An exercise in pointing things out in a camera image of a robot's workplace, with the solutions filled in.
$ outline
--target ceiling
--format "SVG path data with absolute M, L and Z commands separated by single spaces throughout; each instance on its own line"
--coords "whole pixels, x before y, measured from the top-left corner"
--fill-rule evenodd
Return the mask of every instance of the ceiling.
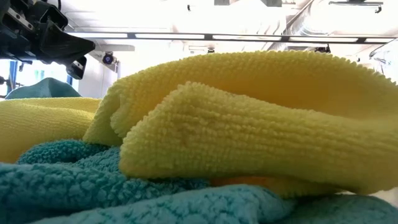
M 183 32 L 217 34 L 281 34 L 287 23 L 311 0 L 282 0 L 282 7 L 267 7 L 261 0 L 63 0 L 69 30 L 77 32 Z M 49 2 L 57 5 L 56 0 Z M 327 35 L 398 35 L 398 1 L 382 0 L 382 11 L 361 6 L 331 6 L 314 0 L 305 22 Z M 217 52 L 267 50 L 272 43 L 192 42 L 169 40 L 99 40 L 99 46 L 132 45 L 141 51 L 171 50 L 178 57 Z M 332 53 L 356 57 L 376 45 L 331 45 Z

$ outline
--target teal towel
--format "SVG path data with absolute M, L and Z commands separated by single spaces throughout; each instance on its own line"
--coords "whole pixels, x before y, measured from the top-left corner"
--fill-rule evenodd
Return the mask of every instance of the teal towel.
M 45 78 L 31 86 L 22 86 L 10 92 L 6 100 L 23 98 L 79 97 L 80 94 L 67 83 Z
M 0 164 L 0 223 L 395 224 L 387 202 L 358 195 L 282 200 L 248 185 L 127 179 L 119 148 L 64 140 Z

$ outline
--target black machine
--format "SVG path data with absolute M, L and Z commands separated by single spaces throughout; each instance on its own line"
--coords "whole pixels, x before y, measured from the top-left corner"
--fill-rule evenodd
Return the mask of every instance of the black machine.
M 64 32 L 68 19 L 47 1 L 0 0 L 0 59 L 56 62 L 82 79 L 94 42 Z

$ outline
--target towel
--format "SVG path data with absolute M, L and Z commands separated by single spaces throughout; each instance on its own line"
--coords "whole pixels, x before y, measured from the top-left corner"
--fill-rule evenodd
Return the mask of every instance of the towel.
M 99 102 L 89 98 L 0 101 L 0 162 L 13 163 L 43 142 L 81 139 Z
M 0 164 L 0 223 L 395 224 L 374 197 L 284 200 L 258 186 L 208 187 L 201 179 L 127 179 L 119 148 L 64 140 Z
M 397 98 L 381 74 L 327 54 L 200 55 L 118 80 L 83 140 L 121 145 L 130 177 L 370 194 L 398 185 Z
M 7 95 L 6 100 L 23 98 L 79 97 L 80 94 L 67 83 L 54 78 L 44 78 L 31 86 L 22 86 Z

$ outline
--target yellow towel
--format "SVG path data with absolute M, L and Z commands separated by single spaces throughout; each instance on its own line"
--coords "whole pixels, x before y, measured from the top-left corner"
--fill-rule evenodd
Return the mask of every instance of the yellow towel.
M 99 100 L 41 98 L 0 102 L 0 162 L 13 163 L 36 144 L 81 139 Z
M 397 99 L 382 75 L 327 54 L 203 55 L 118 80 L 83 139 L 123 143 L 130 177 L 270 176 L 307 186 L 286 195 L 371 193 L 398 185 Z

